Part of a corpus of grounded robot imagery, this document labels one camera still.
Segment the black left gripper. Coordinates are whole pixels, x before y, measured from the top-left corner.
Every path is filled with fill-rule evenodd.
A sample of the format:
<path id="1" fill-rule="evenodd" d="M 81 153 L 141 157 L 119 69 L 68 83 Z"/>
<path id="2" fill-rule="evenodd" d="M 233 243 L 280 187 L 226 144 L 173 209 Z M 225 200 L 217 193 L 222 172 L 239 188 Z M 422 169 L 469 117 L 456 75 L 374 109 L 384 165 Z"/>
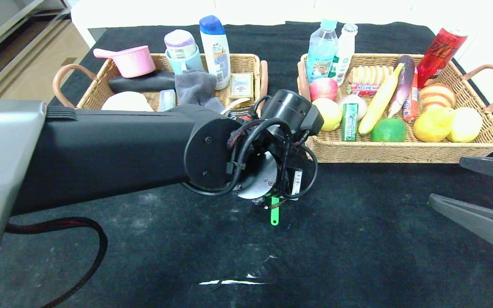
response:
<path id="1" fill-rule="evenodd" d="M 287 166 L 286 180 L 288 181 L 285 186 L 286 193 L 289 195 L 299 194 L 303 181 L 303 170 L 301 168 Z"/>

